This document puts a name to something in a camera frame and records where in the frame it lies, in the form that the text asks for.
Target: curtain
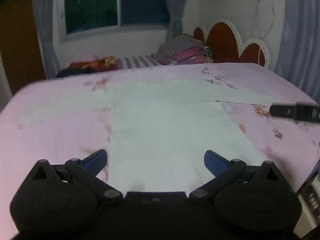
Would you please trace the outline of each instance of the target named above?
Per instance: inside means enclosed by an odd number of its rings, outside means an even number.
[[[182,16],[187,0],[165,0],[170,15],[167,40],[182,34]]]
[[[52,0],[32,0],[44,72],[48,79],[55,78],[61,70],[52,45]]]
[[[286,0],[276,73],[320,102],[320,0]]]

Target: cable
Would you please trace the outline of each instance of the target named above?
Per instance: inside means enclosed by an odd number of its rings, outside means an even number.
[[[270,29],[267,31],[267,33],[261,37],[260,39],[264,39],[271,31],[271,29],[273,28],[273,26],[275,25],[275,21],[276,21],[276,14],[275,14],[275,8],[274,8],[274,5],[273,5],[273,0],[272,0],[272,13],[273,13],[273,21],[272,21],[272,24],[270,26]]]
[[[259,45],[259,53],[258,53],[258,65],[260,65],[260,51],[261,51],[261,47]]]
[[[258,25],[257,27],[258,27],[258,31],[259,31],[259,36],[261,36],[260,24],[259,24],[259,22],[257,20],[257,14],[259,13],[259,3],[260,3],[260,0],[257,0],[256,7],[254,9],[253,22],[252,22],[252,26],[251,26],[252,37],[254,37],[253,30],[254,30],[254,24],[255,23]]]

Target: striped fabric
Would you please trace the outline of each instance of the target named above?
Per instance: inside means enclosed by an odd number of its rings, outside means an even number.
[[[117,58],[118,69],[145,68],[161,66],[149,55]]]

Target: folded clothes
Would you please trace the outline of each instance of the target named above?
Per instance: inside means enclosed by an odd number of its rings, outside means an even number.
[[[199,64],[208,62],[209,50],[203,42],[184,34],[161,44],[151,56],[162,65]]]
[[[201,64],[201,63],[208,63],[204,55],[188,58],[184,61],[178,62],[176,65],[190,65],[190,64]]]
[[[160,49],[162,49],[163,52],[171,58],[174,54],[190,49],[194,46],[203,48],[204,44],[201,41],[185,34],[166,41],[160,45]]]
[[[205,54],[204,48],[199,48],[197,46],[193,46],[190,49],[186,49],[184,51],[177,52],[176,54],[174,54],[171,57],[171,60],[180,62],[180,61],[184,61],[188,58],[198,56],[198,55],[204,55],[204,54]]]

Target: wooden door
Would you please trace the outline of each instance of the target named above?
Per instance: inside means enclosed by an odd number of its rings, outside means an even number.
[[[32,0],[0,0],[0,51],[12,94],[46,78]]]

